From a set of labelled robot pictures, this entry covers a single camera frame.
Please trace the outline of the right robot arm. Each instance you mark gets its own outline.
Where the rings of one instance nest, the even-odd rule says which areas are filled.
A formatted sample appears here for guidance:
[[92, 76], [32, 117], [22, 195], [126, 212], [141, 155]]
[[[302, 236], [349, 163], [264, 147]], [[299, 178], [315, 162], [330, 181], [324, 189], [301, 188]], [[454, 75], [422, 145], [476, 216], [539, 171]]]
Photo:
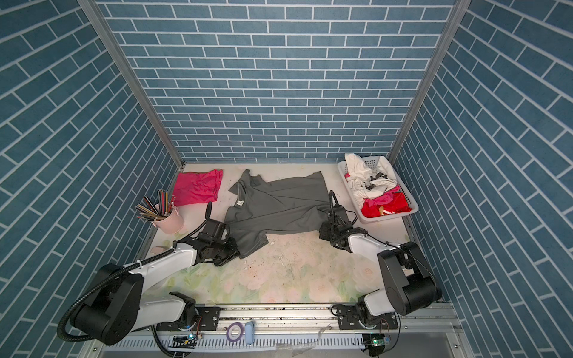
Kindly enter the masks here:
[[336, 204], [319, 230], [319, 238], [336, 249], [378, 264], [383, 287], [358, 298], [360, 322], [373, 326], [386, 314], [406, 316], [442, 298], [442, 290], [416, 243], [383, 242], [363, 228], [355, 228], [347, 210]]

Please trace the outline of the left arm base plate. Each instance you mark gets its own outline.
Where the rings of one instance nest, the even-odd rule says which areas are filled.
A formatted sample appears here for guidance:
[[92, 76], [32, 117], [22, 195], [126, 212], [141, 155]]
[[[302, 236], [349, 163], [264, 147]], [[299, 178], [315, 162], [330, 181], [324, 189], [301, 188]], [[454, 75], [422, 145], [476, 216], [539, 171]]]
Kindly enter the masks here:
[[194, 307], [185, 310], [175, 322], [164, 322], [156, 326], [157, 331], [215, 331], [221, 313], [220, 307]]

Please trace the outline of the white plastic laundry basket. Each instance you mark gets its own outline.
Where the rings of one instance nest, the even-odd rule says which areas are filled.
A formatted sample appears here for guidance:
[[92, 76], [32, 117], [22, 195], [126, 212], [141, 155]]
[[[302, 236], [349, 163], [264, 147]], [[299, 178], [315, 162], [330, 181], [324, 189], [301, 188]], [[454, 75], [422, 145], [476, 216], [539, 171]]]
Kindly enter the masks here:
[[[366, 160], [366, 163], [367, 163], [369, 166], [372, 166], [372, 164], [374, 163], [374, 161], [375, 161], [376, 159], [378, 159], [379, 157], [381, 157], [381, 156], [364, 157], [364, 159]], [[396, 178], [397, 178], [397, 181], [398, 181], [398, 186], [401, 187], [401, 189], [400, 189], [399, 192], [403, 192], [403, 193], [404, 193], [404, 195], [405, 195], [405, 197], [406, 197], [406, 199], [407, 199], [408, 204], [409, 204], [410, 207], [412, 208], [412, 211], [411, 211], [410, 213], [398, 213], [398, 214], [389, 215], [389, 216], [380, 216], [380, 217], [373, 218], [373, 219], [366, 218], [366, 217], [363, 216], [362, 213], [361, 213], [361, 208], [363, 207], [363, 204], [357, 204], [356, 201], [353, 199], [352, 194], [350, 193], [349, 185], [348, 185], [347, 180], [346, 180], [349, 175], [347, 174], [347, 168], [346, 168], [346, 162], [345, 162], [345, 160], [342, 161], [342, 162], [340, 162], [340, 163], [338, 163], [338, 164], [337, 164], [337, 168], [338, 168], [340, 177], [341, 177], [341, 179], [342, 179], [342, 181], [343, 181], [344, 188], [346, 189], [347, 193], [349, 194], [349, 196], [350, 196], [350, 198], [351, 198], [352, 206], [353, 206], [354, 210], [356, 211], [356, 213], [357, 213], [357, 215], [358, 215], [358, 220], [359, 220], [360, 222], [366, 224], [366, 223], [380, 222], [380, 221], [389, 220], [389, 219], [397, 219], [397, 218], [399, 218], [399, 217], [407, 216], [407, 215], [410, 215], [410, 214], [412, 214], [412, 213], [416, 213], [416, 212], [418, 211], [419, 206], [418, 206], [418, 204], [416, 203], [416, 201], [415, 201], [415, 199], [413, 198], [413, 196], [411, 195], [410, 190], [407, 189], [407, 187], [405, 186], [403, 180], [401, 180], [400, 177], [399, 177], [399, 175], [396, 174], [396, 172], [395, 172], [395, 175], [396, 175]]]

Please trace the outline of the grey t shirt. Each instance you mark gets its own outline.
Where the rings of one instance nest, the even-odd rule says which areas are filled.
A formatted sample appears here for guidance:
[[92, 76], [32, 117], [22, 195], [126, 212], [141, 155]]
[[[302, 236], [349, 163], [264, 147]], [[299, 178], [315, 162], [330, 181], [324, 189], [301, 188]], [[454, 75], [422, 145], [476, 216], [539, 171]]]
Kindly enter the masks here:
[[317, 231], [328, 219], [329, 193], [321, 172], [266, 182], [247, 169], [229, 192], [237, 201], [225, 224], [242, 259], [267, 245], [268, 234]]

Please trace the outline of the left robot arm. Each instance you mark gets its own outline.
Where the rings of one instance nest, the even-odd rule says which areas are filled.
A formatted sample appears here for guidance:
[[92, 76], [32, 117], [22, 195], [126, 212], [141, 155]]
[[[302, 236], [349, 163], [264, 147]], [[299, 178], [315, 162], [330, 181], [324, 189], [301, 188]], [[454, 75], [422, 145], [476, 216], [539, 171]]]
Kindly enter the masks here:
[[107, 264], [64, 313], [58, 337], [67, 342], [98, 340], [115, 345], [132, 331], [163, 323], [192, 331], [198, 327], [194, 298], [171, 291], [164, 298], [144, 300], [143, 293], [176, 272], [200, 263], [222, 266], [238, 255], [226, 224], [206, 219], [160, 254], [127, 266]]

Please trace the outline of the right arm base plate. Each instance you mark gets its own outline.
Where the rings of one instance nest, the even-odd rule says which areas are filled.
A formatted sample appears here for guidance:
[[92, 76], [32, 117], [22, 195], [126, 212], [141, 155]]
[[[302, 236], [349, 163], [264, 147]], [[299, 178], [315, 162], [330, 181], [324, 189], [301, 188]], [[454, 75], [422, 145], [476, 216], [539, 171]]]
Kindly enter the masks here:
[[395, 313], [385, 313], [372, 316], [365, 307], [359, 304], [334, 304], [330, 307], [340, 330], [395, 330], [398, 329], [398, 319]]

